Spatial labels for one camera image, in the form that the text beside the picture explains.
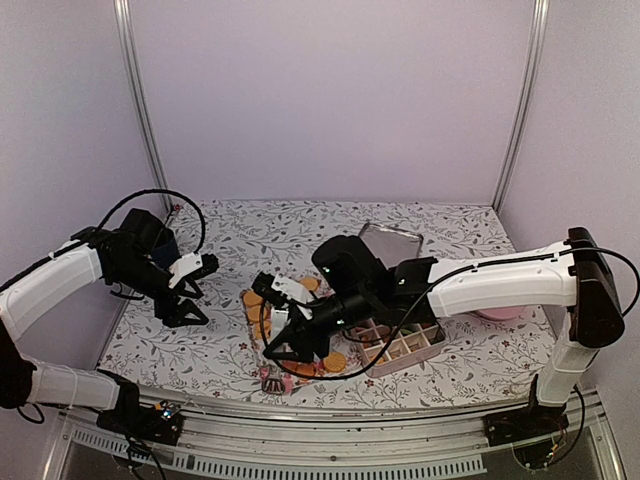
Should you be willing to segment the floral cookie tray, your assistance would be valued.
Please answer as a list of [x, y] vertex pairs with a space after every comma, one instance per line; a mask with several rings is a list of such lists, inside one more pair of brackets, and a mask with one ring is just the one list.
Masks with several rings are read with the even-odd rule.
[[260, 272], [251, 292], [259, 297], [259, 332], [262, 356], [268, 365], [290, 378], [337, 382], [359, 376], [338, 358], [332, 338], [353, 325], [345, 300], [337, 295], [316, 298], [302, 283], [282, 275]]

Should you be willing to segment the metal divided cookie tin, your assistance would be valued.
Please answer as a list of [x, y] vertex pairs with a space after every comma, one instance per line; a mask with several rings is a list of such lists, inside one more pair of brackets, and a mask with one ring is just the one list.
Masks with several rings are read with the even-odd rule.
[[[366, 367], [389, 341], [393, 328], [365, 320], [352, 328], [347, 339], [358, 349], [362, 365]], [[391, 341], [385, 354], [365, 374], [380, 378], [439, 355], [446, 342], [446, 335], [438, 323], [405, 325]]]

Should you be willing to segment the metal tin lid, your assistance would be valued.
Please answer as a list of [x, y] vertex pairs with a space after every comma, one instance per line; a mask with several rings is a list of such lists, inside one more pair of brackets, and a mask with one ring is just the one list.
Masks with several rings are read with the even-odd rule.
[[418, 258], [424, 241], [422, 234], [371, 222], [362, 227], [359, 237], [387, 268]]

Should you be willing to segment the metal serving tongs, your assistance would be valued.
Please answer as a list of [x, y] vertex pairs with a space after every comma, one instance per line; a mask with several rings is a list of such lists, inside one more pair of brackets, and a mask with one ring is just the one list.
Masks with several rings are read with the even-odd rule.
[[[281, 333], [286, 323], [286, 312], [284, 310], [276, 310], [274, 317], [271, 314], [271, 308], [268, 304], [261, 307], [264, 339], [269, 342]], [[258, 326], [258, 332], [261, 333], [262, 328]], [[262, 391], [271, 395], [286, 395], [290, 392], [289, 381], [285, 372], [278, 367], [272, 360], [267, 360], [266, 365], [261, 370], [261, 388]]]

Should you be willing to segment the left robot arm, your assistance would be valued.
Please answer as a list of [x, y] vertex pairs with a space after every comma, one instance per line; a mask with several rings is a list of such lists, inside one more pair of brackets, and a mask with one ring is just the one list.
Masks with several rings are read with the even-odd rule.
[[208, 322], [196, 306], [197, 282], [219, 267], [213, 254], [182, 254], [173, 231], [151, 212], [131, 210], [113, 230], [88, 227], [1, 287], [1, 406], [21, 410], [44, 404], [83, 407], [98, 413], [103, 429], [159, 438], [178, 430], [166, 404], [146, 407], [136, 383], [113, 373], [75, 369], [20, 353], [17, 341], [46, 313], [98, 281], [126, 286], [154, 303], [168, 328]]

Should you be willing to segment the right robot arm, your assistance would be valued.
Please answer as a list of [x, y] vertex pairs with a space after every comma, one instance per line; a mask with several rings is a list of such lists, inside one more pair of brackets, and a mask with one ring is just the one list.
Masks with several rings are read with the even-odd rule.
[[570, 229], [564, 241], [529, 252], [485, 259], [413, 258], [394, 267], [384, 265], [361, 238], [335, 236], [312, 256], [329, 296], [309, 296], [282, 276], [255, 278], [253, 290], [287, 311], [283, 329], [263, 353], [274, 362], [325, 358], [334, 334], [369, 319], [398, 333], [410, 323], [472, 311], [559, 306], [565, 311], [563, 328], [547, 364], [531, 381], [526, 406], [483, 420], [494, 446], [550, 434], [567, 427], [567, 401], [597, 353], [624, 333], [626, 312], [610, 257], [582, 227]]

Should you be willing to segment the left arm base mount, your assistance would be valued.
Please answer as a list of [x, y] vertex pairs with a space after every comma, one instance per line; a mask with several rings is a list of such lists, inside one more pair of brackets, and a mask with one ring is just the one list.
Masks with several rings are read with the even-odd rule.
[[132, 439], [176, 446], [184, 417], [177, 404], [167, 401], [145, 406], [136, 399], [120, 399], [112, 410], [98, 414], [96, 424], [101, 429]]

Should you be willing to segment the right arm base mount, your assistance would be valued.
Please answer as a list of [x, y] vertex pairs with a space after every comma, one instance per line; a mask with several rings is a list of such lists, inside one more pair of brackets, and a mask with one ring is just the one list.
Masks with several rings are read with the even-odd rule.
[[482, 421], [489, 445], [511, 445], [515, 460], [528, 470], [551, 464], [569, 426], [564, 407], [535, 404], [488, 414]]

